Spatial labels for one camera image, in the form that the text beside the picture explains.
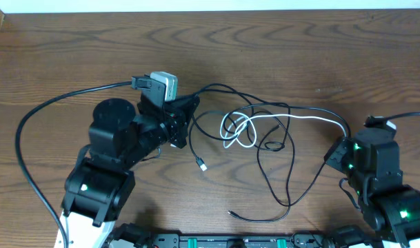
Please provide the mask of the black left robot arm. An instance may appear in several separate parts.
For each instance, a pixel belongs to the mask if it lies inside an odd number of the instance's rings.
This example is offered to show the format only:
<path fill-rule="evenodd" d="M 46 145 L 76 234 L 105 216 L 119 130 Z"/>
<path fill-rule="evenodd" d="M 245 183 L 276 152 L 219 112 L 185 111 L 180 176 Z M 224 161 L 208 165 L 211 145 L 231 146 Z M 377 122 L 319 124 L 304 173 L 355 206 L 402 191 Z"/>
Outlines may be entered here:
<path fill-rule="evenodd" d="M 134 186 L 134 165 L 164 143 L 186 145 L 197 96 L 153 105 L 106 99 L 93 111 L 88 145 L 79 151 L 65 183 L 58 237 L 67 247 L 102 247 Z"/>

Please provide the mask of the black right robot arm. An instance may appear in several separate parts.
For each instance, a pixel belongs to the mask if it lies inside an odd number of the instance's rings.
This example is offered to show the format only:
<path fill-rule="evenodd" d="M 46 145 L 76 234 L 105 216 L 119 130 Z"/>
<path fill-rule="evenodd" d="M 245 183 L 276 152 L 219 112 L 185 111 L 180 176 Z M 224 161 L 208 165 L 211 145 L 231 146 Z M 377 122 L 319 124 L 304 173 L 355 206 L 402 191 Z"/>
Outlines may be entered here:
<path fill-rule="evenodd" d="M 378 238 L 411 247 L 420 239 L 420 191 L 403 184 L 399 145 L 391 127 L 367 127 L 338 138 L 324 156 L 358 195 L 352 204 Z"/>

